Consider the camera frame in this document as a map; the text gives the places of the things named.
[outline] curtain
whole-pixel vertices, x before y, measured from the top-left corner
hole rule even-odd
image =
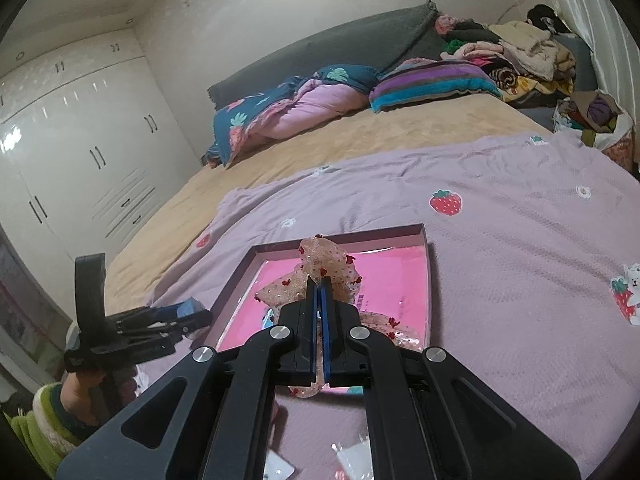
[[[600,89],[611,94],[634,122],[640,112],[640,50],[610,0],[558,0],[558,14],[589,45]],[[640,162],[636,138],[636,162]]]

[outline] beige bed sheet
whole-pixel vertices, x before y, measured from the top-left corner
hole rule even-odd
[[[237,187],[267,184],[323,164],[361,155],[508,136],[523,130],[550,134],[488,94],[476,94],[391,112],[370,109],[285,140],[228,170],[203,168],[140,229],[109,266],[106,312],[144,304],[148,292],[216,215]]]

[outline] sleeve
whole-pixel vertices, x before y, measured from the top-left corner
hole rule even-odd
[[[97,429],[64,410],[61,389],[60,383],[43,386],[33,398],[32,412],[7,417],[18,439],[51,478],[62,459]]]

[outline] wardrobe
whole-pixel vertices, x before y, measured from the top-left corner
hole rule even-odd
[[[0,226],[72,319],[75,258],[109,263],[199,168],[131,29],[0,80]]]

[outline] cabinet handle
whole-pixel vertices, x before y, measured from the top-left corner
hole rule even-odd
[[[100,166],[100,162],[98,162],[98,159],[95,158],[94,152],[92,150],[89,150],[89,153],[91,153],[91,156],[94,158],[95,164],[96,164],[96,166],[98,166],[98,169],[101,170],[102,167]]]
[[[42,209],[42,213],[44,215],[44,218],[49,218],[49,216],[47,215],[47,212],[44,211],[44,208],[42,207],[42,204],[40,203],[40,200],[38,200],[38,196],[37,195],[33,195],[33,197],[36,199],[36,202],[40,206],[40,209]]]
[[[33,214],[36,215],[36,218],[38,219],[38,222],[40,222],[42,224],[42,220],[40,220],[40,217],[38,216],[38,213],[36,213],[36,208],[34,208],[33,203],[31,203],[31,200],[29,200],[29,205],[31,206],[31,210],[33,211]]]
[[[105,162],[104,157],[102,156],[102,153],[100,152],[100,148],[98,148],[98,146],[94,146],[94,148],[95,148],[95,151],[98,152],[98,155],[100,155],[100,158],[102,159],[102,165],[106,166],[107,163]]]

